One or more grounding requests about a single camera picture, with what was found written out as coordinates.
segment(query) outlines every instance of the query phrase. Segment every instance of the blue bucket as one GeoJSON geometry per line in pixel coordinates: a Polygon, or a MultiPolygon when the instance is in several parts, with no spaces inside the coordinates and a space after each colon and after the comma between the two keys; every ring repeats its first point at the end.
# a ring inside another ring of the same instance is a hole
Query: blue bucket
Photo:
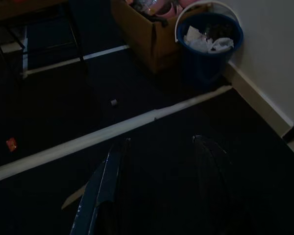
{"type": "Polygon", "coordinates": [[[243,37],[240,25],[225,15],[201,13],[187,18],[177,29],[177,39],[182,45],[182,79],[201,90],[212,88],[220,79],[233,52],[242,45],[243,37]],[[234,41],[234,48],[223,53],[208,54],[196,51],[184,43],[189,26],[203,33],[208,24],[232,26],[230,38],[234,41]]]}

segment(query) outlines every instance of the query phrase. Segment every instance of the cardboard box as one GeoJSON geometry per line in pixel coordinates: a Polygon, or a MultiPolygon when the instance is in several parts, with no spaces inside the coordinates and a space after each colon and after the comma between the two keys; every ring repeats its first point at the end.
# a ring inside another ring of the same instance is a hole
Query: cardboard box
{"type": "MultiPolygon", "coordinates": [[[[185,13],[181,22],[192,15],[207,11],[201,6],[185,13]]],[[[112,15],[123,39],[153,73],[176,65],[180,58],[179,45],[174,41],[177,17],[168,19],[168,26],[151,22],[123,0],[111,0],[112,15]]]]}

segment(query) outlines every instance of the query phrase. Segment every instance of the bucket handle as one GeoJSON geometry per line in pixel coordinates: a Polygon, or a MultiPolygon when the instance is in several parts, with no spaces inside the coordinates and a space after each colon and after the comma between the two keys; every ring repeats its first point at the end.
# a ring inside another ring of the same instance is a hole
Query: bucket handle
{"type": "Polygon", "coordinates": [[[176,35],[176,30],[177,30],[177,25],[180,21],[180,18],[184,15],[184,13],[194,7],[194,6],[198,6],[198,5],[204,5],[204,4],[218,4],[218,5],[221,5],[221,6],[224,6],[225,8],[227,8],[228,10],[230,10],[233,15],[235,16],[236,18],[236,21],[239,23],[239,25],[241,26],[241,21],[239,19],[239,17],[237,16],[237,14],[233,11],[233,9],[231,7],[229,7],[227,4],[223,3],[223,2],[220,2],[220,1],[214,1],[214,0],[199,0],[199,1],[196,1],[190,5],[188,5],[187,7],[184,8],[184,10],[181,12],[181,14],[178,16],[177,20],[176,20],[176,23],[175,23],[175,28],[174,28],[174,36],[175,36],[175,42],[177,43],[178,42],[178,39],[177,39],[177,35],[176,35]]]}

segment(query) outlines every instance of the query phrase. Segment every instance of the wall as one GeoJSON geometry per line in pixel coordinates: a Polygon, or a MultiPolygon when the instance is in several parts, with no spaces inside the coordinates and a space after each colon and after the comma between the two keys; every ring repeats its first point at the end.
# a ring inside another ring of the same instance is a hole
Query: wall
{"type": "Polygon", "coordinates": [[[293,125],[294,0],[220,1],[237,13],[245,34],[244,45],[231,62],[293,125]]]}

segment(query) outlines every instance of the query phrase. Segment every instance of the floor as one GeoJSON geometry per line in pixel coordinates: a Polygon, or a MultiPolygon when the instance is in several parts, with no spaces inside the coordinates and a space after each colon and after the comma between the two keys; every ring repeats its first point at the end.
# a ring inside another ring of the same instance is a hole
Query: floor
{"type": "MultiPolygon", "coordinates": [[[[92,8],[101,10],[98,14],[84,13],[79,1],[70,3],[82,28],[85,55],[124,45],[108,1],[92,8]]],[[[28,29],[28,48],[49,43],[39,40],[38,29],[28,29]]],[[[5,50],[12,51],[14,46],[5,50]]],[[[62,56],[29,57],[28,69],[75,58],[74,50],[62,56]]],[[[22,71],[19,53],[10,57],[15,70],[22,71]]],[[[87,65],[88,75],[81,72],[79,63],[30,74],[22,93],[14,93],[0,61],[0,166],[199,94],[184,89],[178,79],[168,82],[172,76],[153,77],[130,49],[89,59],[87,65]],[[118,107],[111,106],[113,99],[118,99],[118,107]],[[10,136],[19,144],[12,154],[4,142],[10,136]]],[[[132,149],[124,234],[198,233],[202,215],[198,213],[194,134],[213,139],[229,154],[231,164],[222,170],[228,175],[227,183],[238,189],[255,234],[294,234],[294,153],[233,89],[0,181],[1,234],[68,234],[79,200],[61,210],[65,199],[87,183],[111,145],[126,137],[132,138],[132,149]]]]}

